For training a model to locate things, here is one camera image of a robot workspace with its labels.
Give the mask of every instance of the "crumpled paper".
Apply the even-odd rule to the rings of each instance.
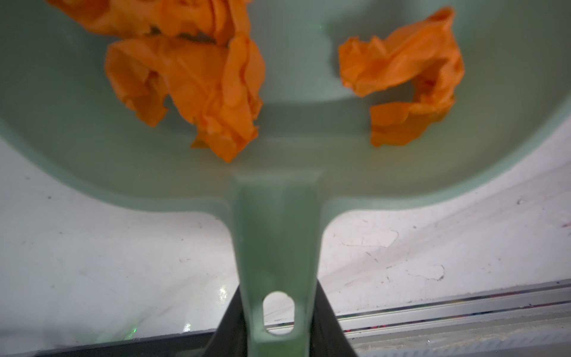
[[[165,35],[125,39],[109,46],[105,71],[119,99],[150,126],[164,117],[169,94],[197,126],[193,146],[210,147],[226,162],[258,135],[265,65],[244,34],[228,48]]]
[[[86,30],[133,38],[158,29],[165,35],[205,34],[226,45],[236,33],[250,33],[251,0],[47,0]]]
[[[385,40],[350,38],[339,46],[341,80],[364,97],[412,80],[412,103],[371,107],[371,143],[405,145],[455,102],[454,89],[464,76],[464,62],[452,34],[454,10],[445,7],[426,20],[401,27]]]

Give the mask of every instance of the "crumpled orange tissue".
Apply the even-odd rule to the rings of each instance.
[[[230,162],[257,137],[266,67],[250,39],[251,0],[47,1],[88,31],[124,38],[109,46],[105,71],[117,97],[148,125],[163,119],[170,95],[197,127],[192,147]],[[216,43],[188,39],[200,34]]]
[[[401,27],[385,40],[350,38],[339,46],[341,80],[364,97],[412,80],[412,103],[371,107],[371,143],[405,145],[455,102],[454,89],[464,76],[464,62],[452,34],[454,10],[440,9],[426,20]]]

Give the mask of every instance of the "green dustpan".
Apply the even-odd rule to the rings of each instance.
[[[441,123],[404,147],[369,144],[368,106],[403,87],[355,98],[341,86],[336,46],[385,37],[443,5],[466,76]],[[571,109],[568,0],[257,0],[252,37],[267,64],[260,137],[231,164],[190,150],[176,111],[151,129],[103,73],[109,38],[44,1],[0,2],[0,130],[61,181],[121,206],[205,211],[230,228],[251,356],[303,356],[323,228],[354,208],[447,199],[492,178],[539,144]],[[295,327],[263,324],[273,291],[295,302]]]

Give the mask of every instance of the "hanging hole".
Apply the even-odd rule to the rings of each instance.
[[[262,304],[264,312],[264,326],[266,331],[273,335],[289,334],[293,324],[284,327],[272,327],[277,324],[293,323],[295,316],[295,303],[285,292],[274,291],[269,293]]]

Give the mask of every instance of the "white surface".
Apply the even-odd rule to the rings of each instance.
[[[571,120],[476,191],[340,216],[319,277],[338,314],[569,279],[568,223]],[[98,202],[3,142],[0,227],[0,355],[215,328],[238,285],[220,221]]]

